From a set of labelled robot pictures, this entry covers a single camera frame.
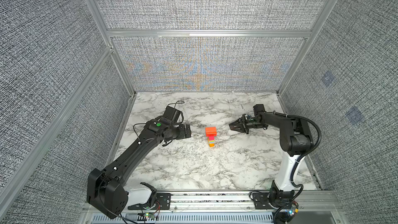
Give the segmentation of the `orange-red rectangular wood block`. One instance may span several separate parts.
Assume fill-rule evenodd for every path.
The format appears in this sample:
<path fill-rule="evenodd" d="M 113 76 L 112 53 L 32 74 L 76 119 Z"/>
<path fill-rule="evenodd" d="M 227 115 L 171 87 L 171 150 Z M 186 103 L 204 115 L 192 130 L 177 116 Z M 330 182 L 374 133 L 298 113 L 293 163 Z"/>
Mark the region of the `orange-red rectangular wood block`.
<path fill-rule="evenodd" d="M 216 136 L 217 128 L 216 127 L 206 127 L 205 134 L 206 134 L 206 136 Z"/>

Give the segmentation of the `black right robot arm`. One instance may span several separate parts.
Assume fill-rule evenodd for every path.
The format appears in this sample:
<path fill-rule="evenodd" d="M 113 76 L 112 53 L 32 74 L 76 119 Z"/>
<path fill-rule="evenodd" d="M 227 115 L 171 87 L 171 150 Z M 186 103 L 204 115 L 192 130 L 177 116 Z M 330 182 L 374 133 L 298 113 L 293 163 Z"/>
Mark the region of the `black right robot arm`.
<path fill-rule="evenodd" d="M 257 111 L 254 117 L 242 115 L 229 124 L 230 130 L 245 134 L 251 129 L 266 129 L 269 126 L 279 129 L 279 143 L 284 152 L 281 167 L 268 195 L 269 204 L 277 208 L 293 200 L 294 193 L 300 188 L 294 183 L 296 170 L 315 143 L 308 121 L 302 117 Z"/>

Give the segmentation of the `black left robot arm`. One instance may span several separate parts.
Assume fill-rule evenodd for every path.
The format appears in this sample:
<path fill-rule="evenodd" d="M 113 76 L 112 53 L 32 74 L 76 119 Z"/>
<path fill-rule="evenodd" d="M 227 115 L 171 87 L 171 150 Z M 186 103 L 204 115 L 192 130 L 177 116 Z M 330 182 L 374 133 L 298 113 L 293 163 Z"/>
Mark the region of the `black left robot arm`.
<path fill-rule="evenodd" d="M 148 183 L 126 191 L 124 186 L 143 159 L 163 141 L 188 139 L 189 124 L 148 121 L 134 143 L 104 169 L 94 169 L 88 176 L 87 202 L 110 219 L 120 216 L 125 207 L 155 206 L 157 190 Z"/>

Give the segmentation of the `aluminium horizontal back bar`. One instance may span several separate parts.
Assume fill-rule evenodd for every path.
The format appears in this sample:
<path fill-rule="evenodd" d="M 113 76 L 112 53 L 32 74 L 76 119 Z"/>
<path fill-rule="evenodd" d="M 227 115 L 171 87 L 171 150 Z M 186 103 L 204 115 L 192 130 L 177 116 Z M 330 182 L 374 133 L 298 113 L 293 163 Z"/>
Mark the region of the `aluminium horizontal back bar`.
<path fill-rule="evenodd" d="M 312 31 L 300 30 L 108 30 L 109 37 L 297 37 L 308 38 Z"/>

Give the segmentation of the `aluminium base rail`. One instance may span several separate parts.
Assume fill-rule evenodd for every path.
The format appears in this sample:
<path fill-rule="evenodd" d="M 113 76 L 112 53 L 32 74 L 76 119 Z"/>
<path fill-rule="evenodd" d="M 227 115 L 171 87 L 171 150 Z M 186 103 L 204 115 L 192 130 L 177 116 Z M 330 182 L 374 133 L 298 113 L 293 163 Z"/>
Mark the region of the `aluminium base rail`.
<path fill-rule="evenodd" d="M 166 190 L 167 209 L 128 210 L 110 219 L 89 204 L 80 224 L 272 224 L 275 209 L 254 202 L 248 190 Z M 296 198 L 293 224 L 347 224 L 345 211 L 331 191 L 305 190 Z"/>

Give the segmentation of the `aluminium left wall bar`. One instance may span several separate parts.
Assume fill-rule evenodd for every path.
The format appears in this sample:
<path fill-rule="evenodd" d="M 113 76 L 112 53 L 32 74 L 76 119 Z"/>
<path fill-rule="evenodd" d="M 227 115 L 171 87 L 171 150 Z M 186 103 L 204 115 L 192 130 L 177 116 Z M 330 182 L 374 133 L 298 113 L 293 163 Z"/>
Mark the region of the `aluminium left wall bar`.
<path fill-rule="evenodd" d="M 10 180 L 7 182 L 1 191 L 1 213 L 6 213 L 10 208 L 12 202 L 15 200 L 16 195 L 20 191 L 20 187 L 25 185 L 24 180 L 30 178 L 29 173 L 33 172 L 36 168 L 35 162 L 41 161 L 41 154 L 45 154 L 45 147 L 49 146 L 53 139 L 58 135 L 59 130 L 63 127 L 70 115 L 74 111 L 76 105 L 79 103 L 85 92 L 90 87 L 92 81 L 95 79 L 101 70 L 104 62 L 112 52 L 111 47 L 106 47 L 100 58 L 94 63 L 93 67 L 88 71 L 85 78 L 78 85 L 76 90 L 72 93 L 70 98 L 65 102 L 59 113 L 56 115 L 51 124 L 46 128 L 40 136 L 38 142 L 33 146 L 32 150 L 28 153 L 26 158 L 21 162 L 20 166 L 16 169 Z"/>

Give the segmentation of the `aluminium corner post right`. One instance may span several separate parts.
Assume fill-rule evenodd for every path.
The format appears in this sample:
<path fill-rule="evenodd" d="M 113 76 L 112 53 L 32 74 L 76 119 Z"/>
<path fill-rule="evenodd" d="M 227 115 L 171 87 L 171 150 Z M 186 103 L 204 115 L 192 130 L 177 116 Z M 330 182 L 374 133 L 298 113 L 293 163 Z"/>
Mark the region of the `aluminium corner post right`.
<path fill-rule="evenodd" d="M 302 61 L 304 60 L 306 54 L 310 50 L 311 46 L 313 45 L 314 41 L 316 40 L 318 34 L 320 33 L 324 23 L 326 22 L 327 18 L 331 14 L 333 8 L 335 7 L 338 0 L 326 0 L 323 7 L 320 10 L 320 13 L 311 29 L 310 36 L 306 38 L 305 42 L 301 46 L 298 54 L 292 61 L 289 69 L 287 70 L 281 84 L 277 90 L 278 95 L 282 95 L 286 90 L 287 86 L 291 82 L 293 76 L 297 72 L 297 69 L 301 65 Z"/>

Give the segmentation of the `aluminium corner post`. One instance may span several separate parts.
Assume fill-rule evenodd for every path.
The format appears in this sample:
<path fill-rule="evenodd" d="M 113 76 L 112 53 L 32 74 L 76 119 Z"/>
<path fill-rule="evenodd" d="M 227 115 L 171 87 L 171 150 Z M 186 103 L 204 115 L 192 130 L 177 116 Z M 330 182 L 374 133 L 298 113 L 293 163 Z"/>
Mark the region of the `aluminium corner post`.
<path fill-rule="evenodd" d="M 277 90 L 278 95 L 282 95 L 286 90 L 287 86 L 291 82 L 293 76 L 297 72 L 297 69 L 301 65 L 302 61 L 304 60 L 306 54 L 310 50 L 311 46 L 313 45 L 314 41 L 316 40 L 318 34 L 320 33 L 324 23 L 326 22 L 327 18 L 331 14 L 333 8 L 335 7 L 338 0 L 326 0 L 323 7 L 320 10 L 320 13 L 311 29 L 310 36 L 306 38 L 305 42 L 301 46 L 298 54 L 292 61 L 289 69 L 287 70 L 281 84 Z"/>
<path fill-rule="evenodd" d="M 115 47 L 114 42 L 112 41 L 112 38 L 109 37 L 109 35 L 107 33 L 108 29 L 107 29 L 105 20 L 103 19 L 103 16 L 98 8 L 97 3 L 95 2 L 95 0 L 85 0 L 85 1 L 86 1 L 88 8 L 91 11 L 92 17 L 97 25 L 97 28 L 98 28 L 105 44 L 107 45 L 107 47 L 111 48 L 111 51 L 112 51 L 111 57 L 113 58 L 116 69 L 121 77 L 122 82 L 125 85 L 126 90 L 130 94 L 130 96 L 135 96 L 136 91 L 134 89 L 131 78 L 129 77 L 129 75 L 127 73 L 127 70 L 122 62 L 122 59 L 119 56 L 119 53 Z"/>

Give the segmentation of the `aluminium corner post left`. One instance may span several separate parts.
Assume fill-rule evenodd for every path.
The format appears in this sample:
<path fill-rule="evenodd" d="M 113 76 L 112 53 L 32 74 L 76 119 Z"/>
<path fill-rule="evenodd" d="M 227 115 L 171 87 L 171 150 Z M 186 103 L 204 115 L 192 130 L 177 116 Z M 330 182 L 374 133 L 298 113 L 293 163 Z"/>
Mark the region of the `aluminium corner post left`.
<path fill-rule="evenodd" d="M 111 48 L 111 51 L 112 51 L 111 57 L 113 58 L 116 69 L 121 77 L 122 82 L 125 85 L 126 90 L 130 94 L 130 96 L 135 96 L 136 91 L 134 89 L 131 78 L 129 77 L 129 75 L 127 73 L 127 70 L 122 62 L 122 59 L 119 56 L 119 53 L 115 47 L 114 42 L 112 41 L 112 38 L 109 37 L 109 35 L 107 33 L 108 29 L 107 29 L 105 20 L 103 19 L 103 16 L 98 8 L 97 3 L 95 2 L 95 0 L 85 0 L 85 1 L 86 1 L 88 8 L 91 11 L 92 17 L 97 25 L 97 28 L 98 28 L 105 44 L 107 45 L 107 47 Z"/>

